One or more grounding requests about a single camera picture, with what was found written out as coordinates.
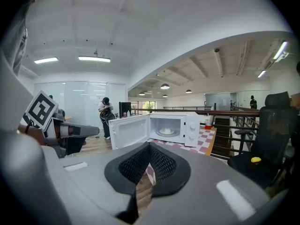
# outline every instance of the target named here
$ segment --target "ceiling light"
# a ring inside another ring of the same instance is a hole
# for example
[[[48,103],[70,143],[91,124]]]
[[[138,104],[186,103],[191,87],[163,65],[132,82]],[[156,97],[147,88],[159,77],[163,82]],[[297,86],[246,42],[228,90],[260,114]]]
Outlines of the ceiling light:
[[[282,43],[280,49],[278,50],[278,52],[276,53],[276,55],[274,56],[273,59],[277,59],[279,57],[279,55],[282,53],[282,51],[284,50],[286,45],[287,45],[287,42]]]
[[[46,59],[42,59],[42,60],[36,60],[34,61],[36,64],[40,64],[40,63],[44,63],[44,62],[54,62],[54,61],[58,61],[57,58],[46,58]]]
[[[170,86],[166,83],[164,83],[163,85],[160,86],[161,89],[169,89]]]
[[[84,57],[84,56],[79,56],[78,58],[79,60],[83,60],[83,61],[111,62],[110,58]]]
[[[258,75],[258,78],[260,78],[262,75],[264,75],[265,72],[266,72],[266,70],[263,70],[263,71]]]

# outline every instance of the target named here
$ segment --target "white microwave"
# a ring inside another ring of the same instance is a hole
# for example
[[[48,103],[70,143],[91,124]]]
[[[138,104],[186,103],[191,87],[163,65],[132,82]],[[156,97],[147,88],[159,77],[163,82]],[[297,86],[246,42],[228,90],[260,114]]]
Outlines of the white microwave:
[[[109,121],[112,149],[119,149],[149,138],[196,147],[200,116],[195,112],[154,112]]]

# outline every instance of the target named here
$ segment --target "ceiling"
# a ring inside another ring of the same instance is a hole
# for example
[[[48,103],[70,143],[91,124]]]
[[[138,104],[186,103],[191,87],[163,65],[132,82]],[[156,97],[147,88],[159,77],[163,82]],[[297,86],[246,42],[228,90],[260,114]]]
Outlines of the ceiling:
[[[273,57],[281,44],[282,40],[276,38],[250,40],[218,47],[219,52],[215,52],[215,49],[212,49],[205,53],[197,54],[160,71],[157,75],[129,91],[128,96],[162,98],[164,94],[179,95],[176,90],[182,92],[177,89],[182,85],[190,84],[189,88],[192,89],[196,81],[217,80],[220,77],[234,79],[239,76],[255,81],[268,62],[273,61]],[[267,70],[267,73],[260,79],[268,79],[271,75],[277,75],[286,66],[294,65],[299,61],[299,46],[296,41],[288,41],[285,51],[289,55],[285,59],[273,63]],[[163,83],[169,84],[170,89],[161,90],[160,86]],[[147,91],[146,95],[139,96],[141,91]]]
[[[36,0],[29,9],[23,65],[37,76],[68,71],[129,68],[143,41],[168,15],[197,0]],[[111,58],[80,62],[78,56]],[[33,61],[57,57],[59,62]]]

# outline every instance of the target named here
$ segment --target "office chair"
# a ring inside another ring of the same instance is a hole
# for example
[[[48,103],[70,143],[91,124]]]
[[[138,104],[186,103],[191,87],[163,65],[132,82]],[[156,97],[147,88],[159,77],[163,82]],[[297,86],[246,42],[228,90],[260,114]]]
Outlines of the office chair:
[[[286,149],[286,147],[298,122],[298,111],[290,107],[287,92],[268,95],[265,105],[259,111],[259,131],[251,151],[234,156],[227,161],[230,167],[262,188],[269,186],[276,175],[278,178],[284,165],[293,157],[294,148]],[[251,134],[249,130],[239,130],[235,133],[241,137]],[[260,157],[261,162],[252,163],[253,157]]]

